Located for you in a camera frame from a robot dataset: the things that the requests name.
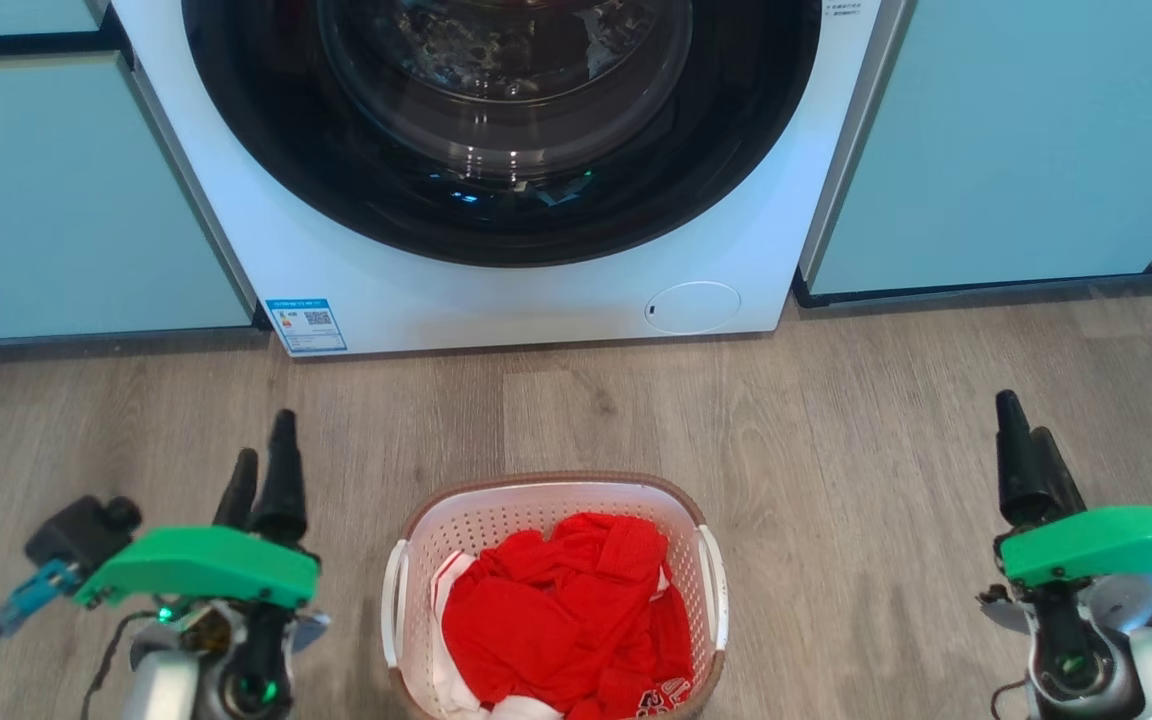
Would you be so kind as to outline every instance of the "washing machine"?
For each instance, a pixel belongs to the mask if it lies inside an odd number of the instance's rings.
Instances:
[[[114,0],[293,356],[776,327],[878,0]]]

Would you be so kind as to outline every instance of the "wooden floor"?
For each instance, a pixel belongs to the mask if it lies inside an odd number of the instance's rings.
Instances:
[[[791,314],[771,338],[382,359],[1,350],[0,600],[35,525],[82,493],[206,523],[238,447],[291,407],[335,619],[298,655],[301,719],[401,712],[376,598],[423,497],[590,468],[672,479],[717,532],[732,652],[705,717],[988,717],[1026,649],[973,600],[1005,530],[992,397],[1016,389],[1053,429],[1091,505],[1152,502],[1152,297]],[[58,605],[7,641],[0,717],[76,717],[115,620]],[[119,660],[93,717],[128,687]]]

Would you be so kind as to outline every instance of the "red clothing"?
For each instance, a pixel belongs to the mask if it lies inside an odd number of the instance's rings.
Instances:
[[[452,660],[480,702],[535,697],[568,720],[670,710],[691,689],[691,634],[679,591],[657,593],[668,541],[650,521],[573,515],[550,541],[515,533],[453,585]]]

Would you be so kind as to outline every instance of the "basket handle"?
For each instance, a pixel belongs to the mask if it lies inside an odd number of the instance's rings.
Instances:
[[[380,644],[385,664],[397,667],[403,647],[403,615],[407,613],[407,540],[399,539],[385,564],[385,584],[380,593]]]
[[[708,638],[714,642],[714,650],[722,651],[727,650],[727,624],[732,617],[732,611],[727,606],[727,570],[708,525],[698,525],[696,529],[700,530],[700,579],[705,585]]]

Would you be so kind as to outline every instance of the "blue and white sticker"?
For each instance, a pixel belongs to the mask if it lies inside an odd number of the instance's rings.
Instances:
[[[270,321],[291,355],[347,350],[326,300],[266,300]]]

